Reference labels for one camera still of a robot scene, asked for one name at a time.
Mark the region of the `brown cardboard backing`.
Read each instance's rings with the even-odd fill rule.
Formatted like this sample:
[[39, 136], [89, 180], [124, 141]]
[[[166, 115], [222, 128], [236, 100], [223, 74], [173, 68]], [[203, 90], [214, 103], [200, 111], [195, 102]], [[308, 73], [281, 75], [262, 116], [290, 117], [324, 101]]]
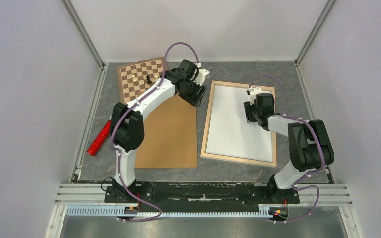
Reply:
[[135, 167], [197, 167], [196, 117], [196, 107], [178, 95], [164, 101], [144, 121], [145, 137]]

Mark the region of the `red toy microphone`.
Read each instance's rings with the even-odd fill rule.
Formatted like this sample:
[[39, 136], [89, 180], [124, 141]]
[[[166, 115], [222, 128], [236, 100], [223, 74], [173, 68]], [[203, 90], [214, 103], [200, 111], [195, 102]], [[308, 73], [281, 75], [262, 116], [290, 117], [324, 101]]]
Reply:
[[111, 120], [109, 119], [104, 127], [100, 130], [94, 141], [91, 143], [89, 148], [87, 149], [87, 153], [91, 156], [95, 156], [101, 147], [103, 146], [104, 142], [109, 136], [110, 132], [110, 126], [111, 126]]

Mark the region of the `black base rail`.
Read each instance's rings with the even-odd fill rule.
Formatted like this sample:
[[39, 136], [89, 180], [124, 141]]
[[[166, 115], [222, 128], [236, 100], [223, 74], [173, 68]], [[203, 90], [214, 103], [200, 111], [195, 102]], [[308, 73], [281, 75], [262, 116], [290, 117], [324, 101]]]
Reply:
[[299, 204], [293, 189], [280, 190], [265, 183], [233, 182], [134, 182], [127, 189], [152, 204], [174, 201], [245, 201], [256, 204]]

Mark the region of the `wooden chessboard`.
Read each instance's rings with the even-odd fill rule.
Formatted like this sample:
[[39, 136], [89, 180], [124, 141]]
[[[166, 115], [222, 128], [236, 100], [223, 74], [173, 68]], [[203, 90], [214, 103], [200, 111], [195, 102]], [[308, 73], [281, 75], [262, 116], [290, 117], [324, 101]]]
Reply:
[[[126, 104], [139, 97], [154, 85], [156, 83], [154, 82], [154, 75], [159, 75], [160, 77], [163, 72], [163, 59], [164, 57], [158, 57], [118, 66], [116, 72], [120, 102]], [[133, 74], [136, 75], [137, 82], [133, 82]], [[147, 75], [150, 76], [152, 85], [146, 83]]]

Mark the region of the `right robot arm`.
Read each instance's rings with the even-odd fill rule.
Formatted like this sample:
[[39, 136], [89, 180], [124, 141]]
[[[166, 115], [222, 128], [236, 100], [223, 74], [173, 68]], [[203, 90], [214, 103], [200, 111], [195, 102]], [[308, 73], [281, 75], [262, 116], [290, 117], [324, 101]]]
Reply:
[[316, 119], [306, 121], [275, 112], [275, 99], [271, 93], [246, 91], [249, 100], [244, 102], [246, 120], [257, 123], [266, 131], [288, 138], [289, 163], [274, 174], [267, 184], [267, 197], [280, 202], [296, 191], [306, 177], [325, 169], [334, 162], [335, 154], [325, 124]]

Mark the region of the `black chess piece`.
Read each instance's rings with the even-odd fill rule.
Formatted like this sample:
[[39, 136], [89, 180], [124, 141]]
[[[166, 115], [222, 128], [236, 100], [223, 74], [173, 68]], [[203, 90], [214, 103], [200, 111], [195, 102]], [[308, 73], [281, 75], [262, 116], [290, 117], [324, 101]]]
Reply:
[[151, 78], [150, 78], [149, 75], [146, 76], [146, 83], [147, 83], [148, 85], [152, 85], [152, 81], [151, 81]]

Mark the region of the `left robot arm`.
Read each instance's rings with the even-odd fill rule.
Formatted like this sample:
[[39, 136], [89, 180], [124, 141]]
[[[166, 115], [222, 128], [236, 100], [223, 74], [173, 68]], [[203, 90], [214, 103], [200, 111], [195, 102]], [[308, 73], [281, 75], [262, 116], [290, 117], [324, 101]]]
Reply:
[[[181, 98], [188, 104], [198, 107], [207, 87], [204, 85], [209, 71], [201, 68], [200, 63], [183, 60], [179, 67], [163, 70], [151, 87], [127, 104], [121, 102], [114, 106], [111, 117], [111, 143], [116, 152], [116, 176], [113, 188], [123, 202], [134, 200], [136, 190], [136, 151], [144, 141], [144, 122], [147, 117], [170, 98]], [[196, 118], [190, 126], [176, 122], [172, 113], [162, 112], [159, 125], [166, 128], [158, 138], [161, 150], [174, 146], [178, 154], [195, 154], [197, 150]]]

